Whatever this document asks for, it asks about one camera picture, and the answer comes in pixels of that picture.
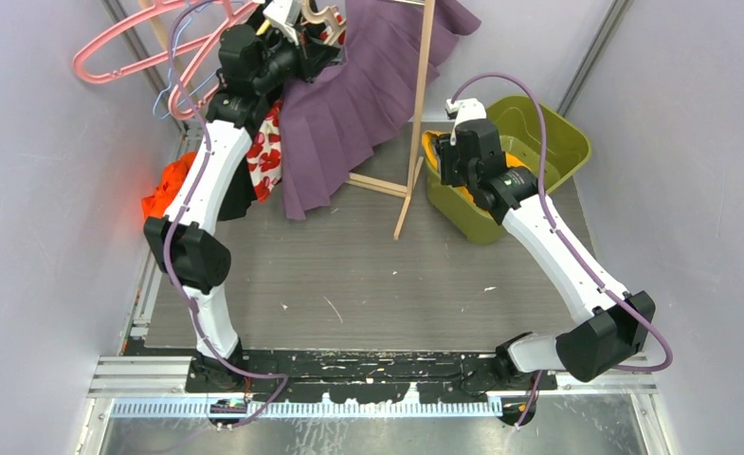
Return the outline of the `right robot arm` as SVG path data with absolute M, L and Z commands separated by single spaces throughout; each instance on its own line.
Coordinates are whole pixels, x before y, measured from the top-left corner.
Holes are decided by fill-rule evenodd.
M 629 370 L 651 333 L 657 305 L 645 291 L 629 291 L 569 232 L 527 165 L 501 148 L 488 119 L 463 121 L 431 141 L 443 185 L 463 188 L 474 204 L 518 240 L 550 279 L 575 322 L 557 335 L 529 333 L 504 346 L 499 383 L 521 388 L 538 371 L 564 371 L 590 382 L 609 370 Z

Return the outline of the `yellow skirt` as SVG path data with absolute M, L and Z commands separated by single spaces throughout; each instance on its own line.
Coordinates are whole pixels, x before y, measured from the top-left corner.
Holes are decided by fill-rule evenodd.
M 449 132 L 428 130 L 422 133 L 421 141 L 426 154 L 426 168 L 428 170 L 428 179 L 426 183 L 426 194 L 431 204 L 438 207 L 439 203 L 461 202 L 470 204 L 472 208 L 477 207 L 473 195 L 466 187 L 449 187 L 442 185 L 441 182 L 441 156 L 440 145 L 444 139 L 449 139 Z M 526 164 L 516 155 L 509 151 L 503 151 L 504 161 L 507 167 L 518 168 L 524 171 L 530 171 Z M 525 195 L 521 199 L 532 197 L 538 194 L 538 189 L 531 187 L 531 181 L 528 181 L 528 188 L 524 191 Z

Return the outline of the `purple skirt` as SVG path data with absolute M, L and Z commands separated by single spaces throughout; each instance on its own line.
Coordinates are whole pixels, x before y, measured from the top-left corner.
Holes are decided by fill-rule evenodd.
M 287 218 L 327 207 L 350 171 L 411 120 L 423 10 L 390 1 L 348 1 L 338 63 L 312 82 L 289 81 L 282 97 L 281 189 Z

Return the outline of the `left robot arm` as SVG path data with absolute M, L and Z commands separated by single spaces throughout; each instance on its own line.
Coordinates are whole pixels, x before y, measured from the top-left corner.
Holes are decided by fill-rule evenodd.
M 203 142 L 172 199 L 144 234 L 160 270 L 184 299 L 196 336 L 189 387 L 235 391 L 251 377 L 230 321 L 224 283 L 232 259 L 215 237 L 222 205 L 251 182 L 247 157 L 290 80 L 312 81 L 339 53 L 335 26 L 301 22 L 290 32 L 237 25 L 219 37 L 216 90 L 201 121 Z

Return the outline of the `pink plastic hanger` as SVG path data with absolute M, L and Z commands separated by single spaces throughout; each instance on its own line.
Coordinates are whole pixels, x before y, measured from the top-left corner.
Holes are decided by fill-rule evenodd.
M 205 6 L 202 8 L 194 9 L 193 7 L 188 7 L 179 13 L 179 15 L 174 19 L 170 31 L 168 53 L 169 58 L 173 60 L 180 54 L 177 52 L 178 48 L 182 44 L 192 41 L 182 40 L 183 33 L 181 30 L 183 28 L 188 24 L 193 25 L 201 19 L 206 20 L 209 17 L 209 14 L 215 9 L 218 9 L 223 13 L 223 18 L 214 25 L 213 30 L 203 32 L 201 36 L 198 37 L 201 38 L 208 36 L 209 38 L 205 42 L 204 46 L 191 50 L 192 56 L 189 58 L 184 69 L 172 69 L 170 75 L 171 91 L 168 95 L 167 111 L 171 117 L 178 120 L 192 119 L 194 111 L 202 108 L 202 106 L 206 104 L 214 94 L 215 83 L 211 78 L 215 74 L 215 51 L 217 50 L 222 35 L 228 28 L 230 28 L 224 27 L 223 25 L 223 22 L 225 21 L 224 10 L 218 5 L 208 5 L 208 3 L 211 3 L 212 1 L 205 2 Z M 265 3 L 255 11 L 263 9 L 264 6 Z M 234 24 L 231 27 L 245 23 L 250 16 L 245 21 Z

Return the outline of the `red white patterned garment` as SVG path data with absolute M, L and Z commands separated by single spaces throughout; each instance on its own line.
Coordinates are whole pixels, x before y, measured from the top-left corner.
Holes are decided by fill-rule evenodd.
M 281 183 L 282 100 L 276 100 L 267 112 L 246 155 L 251 182 L 259 202 L 264 202 Z

